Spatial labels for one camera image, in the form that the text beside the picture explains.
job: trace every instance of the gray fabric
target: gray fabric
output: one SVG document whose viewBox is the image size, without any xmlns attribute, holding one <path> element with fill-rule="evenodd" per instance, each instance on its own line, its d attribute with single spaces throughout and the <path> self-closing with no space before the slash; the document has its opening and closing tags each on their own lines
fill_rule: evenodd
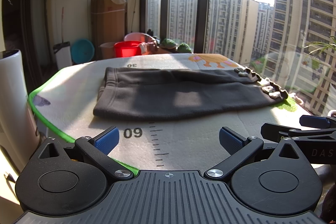
<svg viewBox="0 0 336 224">
<path fill-rule="evenodd" d="M 260 80 L 247 72 L 248 77 L 240 77 L 232 70 L 106 68 L 93 114 L 133 121 L 176 120 L 265 107 L 287 98 L 285 91 L 272 99 L 261 86 L 246 85 Z"/>
</svg>

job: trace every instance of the metal screw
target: metal screw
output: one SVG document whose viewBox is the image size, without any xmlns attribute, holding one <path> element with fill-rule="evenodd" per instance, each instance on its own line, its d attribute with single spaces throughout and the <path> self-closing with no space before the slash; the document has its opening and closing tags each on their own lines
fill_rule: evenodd
<svg viewBox="0 0 336 224">
<path fill-rule="evenodd" d="M 219 169 L 211 169 L 207 172 L 208 176 L 213 177 L 213 178 L 219 178 L 221 177 L 224 173 L 222 170 Z"/>
<path fill-rule="evenodd" d="M 131 175 L 131 172 L 129 170 L 126 170 L 126 169 L 120 169 L 120 170 L 117 170 L 116 172 L 114 172 L 114 175 L 118 178 L 126 178 L 126 177 L 129 177 Z"/>
</svg>

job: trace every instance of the orange cartoon animal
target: orange cartoon animal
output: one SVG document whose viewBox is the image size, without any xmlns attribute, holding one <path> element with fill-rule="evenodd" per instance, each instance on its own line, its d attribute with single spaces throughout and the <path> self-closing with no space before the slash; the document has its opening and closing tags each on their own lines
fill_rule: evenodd
<svg viewBox="0 0 336 224">
<path fill-rule="evenodd" d="M 192 62 L 199 62 L 201 60 L 205 61 L 204 66 L 211 67 L 210 63 L 216 63 L 217 68 L 223 69 L 221 63 L 230 66 L 230 67 L 238 67 L 238 65 L 231 60 L 229 60 L 227 57 L 222 56 L 220 54 L 194 54 L 191 57 L 188 58 Z"/>
</svg>

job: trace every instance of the apartment building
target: apartment building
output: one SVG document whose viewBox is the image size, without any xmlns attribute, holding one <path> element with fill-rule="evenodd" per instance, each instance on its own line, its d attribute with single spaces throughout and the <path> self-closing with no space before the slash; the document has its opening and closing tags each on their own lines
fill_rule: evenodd
<svg viewBox="0 0 336 224">
<path fill-rule="evenodd" d="M 194 48 L 197 0 L 169 0 L 167 37 Z"/>
<path fill-rule="evenodd" d="M 312 113 L 326 115 L 335 108 L 334 52 L 310 54 L 313 41 L 331 42 L 336 31 L 335 0 L 275 0 L 273 31 L 263 76 L 296 92 Z"/>
<path fill-rule="evenodd" d="M 160 37 L 161 0 L 147 0 L 147 28 Z"/>
<path fill-rule="evenodd" d="M 207 53 L 219 53 L 240 64 L 251 60 L 258 2 L 255 0 L 210 0 Z"/>
<path fill-rule="evenodd" d="M 269 3 L 259 2 L 251 60 L 265 56 L 273 29 L 272 19 L 273 7 Z"/>
</svg>

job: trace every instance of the black gripper base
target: black gripper base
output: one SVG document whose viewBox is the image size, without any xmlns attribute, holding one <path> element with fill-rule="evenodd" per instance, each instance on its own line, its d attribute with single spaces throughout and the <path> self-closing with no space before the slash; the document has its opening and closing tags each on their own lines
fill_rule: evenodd
<svg viewBox="0 0 336 224">
<path fill-rule="evenodd" d="M 19 224 L 107 223 L 324 223 L 312 212 L 293 217 L 266 216 L 240 204 L 221 181 L 199 171 L 146 171 L 113 184 L 107 196 L 84 212 L 64 217 L 25 213 Z"/>
</svg>

